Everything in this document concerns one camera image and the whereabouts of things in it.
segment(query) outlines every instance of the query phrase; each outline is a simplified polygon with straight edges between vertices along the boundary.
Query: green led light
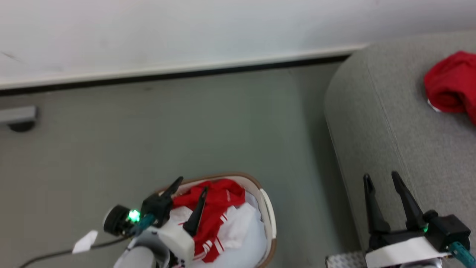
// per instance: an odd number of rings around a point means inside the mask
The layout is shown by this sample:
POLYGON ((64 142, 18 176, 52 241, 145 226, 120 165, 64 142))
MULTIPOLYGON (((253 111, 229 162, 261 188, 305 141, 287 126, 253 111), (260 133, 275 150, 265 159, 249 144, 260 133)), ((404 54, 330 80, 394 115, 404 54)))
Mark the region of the green led light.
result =
POLYGON ((138 221, 140 221, 140 212, 133 209, 133 210, 129 211, 128 218, 130 219, 131 222, 138 222, 138 221))

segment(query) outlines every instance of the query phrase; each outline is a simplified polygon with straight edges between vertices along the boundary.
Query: gray sofa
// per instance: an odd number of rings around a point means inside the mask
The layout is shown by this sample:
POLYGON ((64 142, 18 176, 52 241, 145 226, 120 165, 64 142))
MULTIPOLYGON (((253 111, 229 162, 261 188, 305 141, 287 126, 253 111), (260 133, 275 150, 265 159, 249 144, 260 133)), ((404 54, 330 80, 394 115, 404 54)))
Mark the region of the gray sofa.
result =
POLYGON ((364 173, 392 230, 405 229, 392 170, 424 212, 455 214, 476 241, 476 126, 466 114, 435 112, 423 84, 433 65, 458 50, 476 53, 476 31, 371 45, 345 61, 331 81, 326 120, 362 248, 369 238, 364 173))

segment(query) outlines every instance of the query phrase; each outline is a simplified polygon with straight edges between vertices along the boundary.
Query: red clothing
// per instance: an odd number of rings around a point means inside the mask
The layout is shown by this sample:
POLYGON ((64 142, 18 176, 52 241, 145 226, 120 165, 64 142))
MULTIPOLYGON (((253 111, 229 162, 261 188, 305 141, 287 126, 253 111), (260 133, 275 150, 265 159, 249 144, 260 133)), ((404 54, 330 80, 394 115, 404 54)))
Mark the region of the red clothing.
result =
MULTIPOLYGON (((220 226, 223 221, 220 217, 230 206, 240 206, 245 203, 245 189, 230 179, 221 179, 218 181, 206 181, 194 186, 187 193, 177 196, 173 199, 174 208, 186 206, 191 210, 197 207, 198 198, 204 187, 208 187, 207 199, 203 209, 198 232, 193 240, 195 241, 195 256, 203 258, 215 243, 220 226)), ((214 258, 204 259, 205 262, 212 262, 214 258)))
POLYGON ((476 124, 476 54, 457 52, 425 75, 430 103, 448 113, 468 113, 476 124))

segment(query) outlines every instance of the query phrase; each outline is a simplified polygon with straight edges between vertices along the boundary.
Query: gray carpet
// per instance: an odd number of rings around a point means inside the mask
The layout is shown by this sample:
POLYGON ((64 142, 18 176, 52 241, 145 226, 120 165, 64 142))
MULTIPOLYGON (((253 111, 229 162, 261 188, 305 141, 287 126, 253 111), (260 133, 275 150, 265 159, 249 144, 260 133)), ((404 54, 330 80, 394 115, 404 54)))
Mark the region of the gray carpet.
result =
MULTIPOLYGON (((40 109, 29 133, 0 127, 0 267, 71 247, 109 208, 139 208, 179 175, 231 171, 255 176, 274 205, 270 267, 324 267, 326 255, 358 249, 322 110, 337 67, 0 98, 0 109, 40 109)), ((111 267, 124 245, 32 267, 111 267)))

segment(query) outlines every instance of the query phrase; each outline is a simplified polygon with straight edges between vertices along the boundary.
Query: white wall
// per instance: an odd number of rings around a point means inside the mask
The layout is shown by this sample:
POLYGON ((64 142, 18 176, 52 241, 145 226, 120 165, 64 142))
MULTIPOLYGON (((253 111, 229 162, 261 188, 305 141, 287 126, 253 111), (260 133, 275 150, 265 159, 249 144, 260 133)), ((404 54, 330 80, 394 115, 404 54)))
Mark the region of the white wall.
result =
POLYGON ((475 0, 5 0, 0 88, 328 55, 475 14, 475 0))

